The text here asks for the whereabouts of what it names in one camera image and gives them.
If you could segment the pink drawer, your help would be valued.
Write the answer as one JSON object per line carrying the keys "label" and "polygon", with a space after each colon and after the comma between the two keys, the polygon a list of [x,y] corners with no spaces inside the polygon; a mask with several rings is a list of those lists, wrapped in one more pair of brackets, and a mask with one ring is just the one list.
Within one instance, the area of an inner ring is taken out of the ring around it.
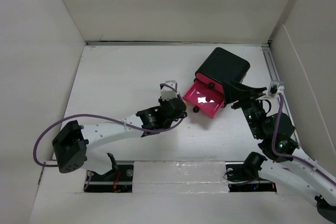
{"label": "pink drawer", "polygon": [[210,89],[207,84],[196,80],[183,95],[184,101],[193,107],[193,111],[202,112],[213,119],[217,112],[225,106],[224,94]]}
{"label": "pink drawer", "polygon": [[213,80],[212,78],[202,74],[202,73],[196,73],[196,79],[199,80],[200,82],[206,84],[207,86],[209,86],[211,83],[214,86],[214,89],[222,94],[224,94],[224,90],[223,90],[223,86],[220,82]]}

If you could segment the black drawer organizer box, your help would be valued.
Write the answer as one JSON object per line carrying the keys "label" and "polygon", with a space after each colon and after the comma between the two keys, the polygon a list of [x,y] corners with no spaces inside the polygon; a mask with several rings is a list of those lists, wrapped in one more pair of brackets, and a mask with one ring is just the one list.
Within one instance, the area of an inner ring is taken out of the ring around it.
{"label": "black drawer organizer box", "polygon": [[196,73],[202,73],[213,80],[222,82],[242,82],[250,63],[223,48],[215,48],[206,60],[197,69]]}

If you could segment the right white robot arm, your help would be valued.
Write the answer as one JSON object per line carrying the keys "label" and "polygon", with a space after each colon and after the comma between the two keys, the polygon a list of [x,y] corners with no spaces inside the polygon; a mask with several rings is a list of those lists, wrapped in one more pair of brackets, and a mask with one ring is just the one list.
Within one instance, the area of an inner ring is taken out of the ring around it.
{"label": "right white robot arm", "polygon": [[222,82],[231,108],[241,109],[261,153],[251,152],[239,168],[227,168],[224,178],[238,186],[265,179],[293,190],[311,202],[319,215],[335,223],[335,176],[309,157],[292,139],[295,127],[283,113],[285,85],[252,88]]}

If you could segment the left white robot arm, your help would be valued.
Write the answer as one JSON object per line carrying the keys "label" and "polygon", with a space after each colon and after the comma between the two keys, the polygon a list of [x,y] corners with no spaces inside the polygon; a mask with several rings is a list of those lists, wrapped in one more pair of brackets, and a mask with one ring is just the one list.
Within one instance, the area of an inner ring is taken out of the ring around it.
{"label": "left white robot arm", "polygon": [[114,179],[117,166],[111,151],[100,156],[94,150],[120,140],[167,132],[186,118],[186,105],[181,98],[159,103],[122,121],[106,118],[105,123],[94,125],[80,125],[76,120],[66,123],[52,141],[59,172],[66,174],[84,168],[105,180]]}

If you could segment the aluminium rail back edge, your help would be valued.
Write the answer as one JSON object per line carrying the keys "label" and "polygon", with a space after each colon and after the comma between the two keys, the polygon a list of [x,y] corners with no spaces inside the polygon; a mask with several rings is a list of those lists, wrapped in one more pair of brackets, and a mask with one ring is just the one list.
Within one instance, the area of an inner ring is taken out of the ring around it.
{"label": "aluminium rail back edge", "polygon": [[268,46],[268,43],[242,44],[224,42],[190,42],[190,41],[86,41],[87,46],[177,46],[177,45],[236,45],[236,46]]}

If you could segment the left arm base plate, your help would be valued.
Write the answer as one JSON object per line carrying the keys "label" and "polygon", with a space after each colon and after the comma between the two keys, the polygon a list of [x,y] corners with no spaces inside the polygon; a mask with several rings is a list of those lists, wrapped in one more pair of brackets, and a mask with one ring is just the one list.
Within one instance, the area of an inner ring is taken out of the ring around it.
{"label": "left arm base plate", "polygon": [[88,173],[84,192],[86,193],[131,193],[133,185],[134,162],[117,162],[117,173],[99,175],[95,172]]}

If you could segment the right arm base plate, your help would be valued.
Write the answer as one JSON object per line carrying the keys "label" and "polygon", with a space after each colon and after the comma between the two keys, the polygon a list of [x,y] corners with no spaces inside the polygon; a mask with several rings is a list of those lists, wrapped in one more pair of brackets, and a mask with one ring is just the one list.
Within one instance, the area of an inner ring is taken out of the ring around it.
{"label": "right arm base plate", "polygon": [[250,178],[243,172],[243,162],[226,162],[223,178],[228,182],[230,193],[277,192],[276,184],[252,175]]}

